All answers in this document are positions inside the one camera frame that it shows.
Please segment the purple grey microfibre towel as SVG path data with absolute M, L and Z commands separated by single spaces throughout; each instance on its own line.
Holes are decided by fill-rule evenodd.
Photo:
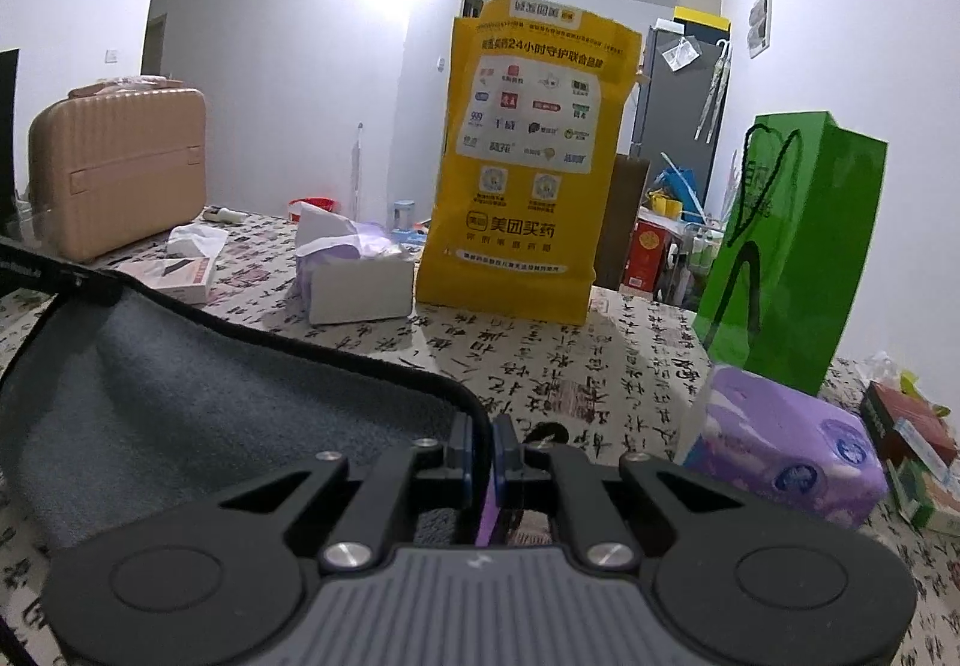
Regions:
M 490 423 L 454 380 L 235 325 L 116 271 L 2 247 L 49 297 L 2 373 L 2 476 L 52 549 L 338 450 L 356 466 L 472 419 L 477 526 Z

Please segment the closed purple tissue box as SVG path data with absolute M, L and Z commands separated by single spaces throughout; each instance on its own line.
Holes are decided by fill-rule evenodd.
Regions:
M 711 368 L 674 461 L 843 528 L 861 526 L 889 495 L 859 416 L 732 365 Z

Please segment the open purple tissue box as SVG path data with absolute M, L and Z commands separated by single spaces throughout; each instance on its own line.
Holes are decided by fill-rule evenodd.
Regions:
M 412 312 L 415 258 L 377 224 L 299 203 L 295 266 L 309 325 L 379 322 Z

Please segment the green paper gift bag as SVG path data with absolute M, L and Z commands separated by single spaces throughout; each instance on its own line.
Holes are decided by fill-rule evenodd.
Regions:
M 693 329 L 718 364 L 815 395 L 850 316 L 887 145 L 828 112 L 755 118 Z

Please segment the red carton box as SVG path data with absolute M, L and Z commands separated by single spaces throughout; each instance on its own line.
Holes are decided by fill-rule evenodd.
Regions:
M 672 304 L 682 245 L 682 226 L 659 216 L 641 216 L 631 234 L 622 284 L 653 301 Z

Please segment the flat white pink box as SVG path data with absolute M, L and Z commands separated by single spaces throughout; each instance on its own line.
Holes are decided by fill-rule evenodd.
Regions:
M 205 305 L 215 281 L 215 263 L 210 258 L 125 262 L 117 266 L 117 271 L 132 276 L 149 289 L 189 305 Z

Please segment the stack of small medicine boxes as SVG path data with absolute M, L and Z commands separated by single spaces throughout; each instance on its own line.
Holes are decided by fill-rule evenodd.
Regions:
M 871 382 L 859 414 L 901 518 L 916 529 L 958 536 L 958 446 L 934 407 Z

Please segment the crumpled white tissue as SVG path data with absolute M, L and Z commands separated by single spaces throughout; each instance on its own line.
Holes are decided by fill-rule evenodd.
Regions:
M 221 227 L 206 224 L 185 224 L 174 227 L 166 242 L 166 255 L 171 258 L 206 258 L 214 262 L 223 251 L 229 234 Z

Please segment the pink hard-shell suitcase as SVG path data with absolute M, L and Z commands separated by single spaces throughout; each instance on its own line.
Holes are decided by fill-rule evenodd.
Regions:
M 46 240 L 91 262 L 192 221 L 206 203 L 206 100 L 164 83 L 75 89 L 28 133 L 29 196 Z

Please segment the yellow paper delivery bag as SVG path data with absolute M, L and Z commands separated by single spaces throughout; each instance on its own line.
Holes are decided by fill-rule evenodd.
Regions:
M 584 323 L 640 53 L 633 29 L 551 1 L 455 20 L 418 302 Z

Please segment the grey refrigerator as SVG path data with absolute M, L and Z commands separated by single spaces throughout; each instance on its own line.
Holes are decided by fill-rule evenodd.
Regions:
M 665 54 L 682 40 L 690 42 L 698 55 L 688 65 L 672 70 Z M 649 178 L 667 169 L 662 153 L 675 166 L 693 172 L 693 184 L 706 196 L 715 163 L 716 141 L 708 141 L 711 115 L 698 130 L 708 100 L 716 63 L 724 49 L 724 37 L 713 28 L 686 24 L 685 34 L 651 28 L 643 49 L 644 81 L 640 84 L 635 122 L 631 132 L 630 156 L 649 162 Z

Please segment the yellow box on refrigerator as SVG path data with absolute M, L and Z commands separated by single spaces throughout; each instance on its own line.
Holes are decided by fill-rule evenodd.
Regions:
M 675 6 L 674 19 L 677 22 L 697 24 L 697 26 L 716 29 L 716 31 L 729 32 L 731 30 L 731 21 L 727 17 L 693 10 L 693 8 L 687 8 L 686 6 Z

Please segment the black paper shopping bag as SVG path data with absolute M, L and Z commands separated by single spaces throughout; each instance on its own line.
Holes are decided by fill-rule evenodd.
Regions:
M 0 221 L 2 221 L 2 230 L 7 230 L 7 223 L 16 212 L 14 98 L 16 97 L 18 60 L 20 60 L 18 49 L 0 52 Z

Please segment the framed wall picture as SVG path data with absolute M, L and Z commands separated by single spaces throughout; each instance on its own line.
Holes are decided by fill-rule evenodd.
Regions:
M 748 13 L 747 47 L 752 58 L 770 47 L 771 0 L 755 0 Z

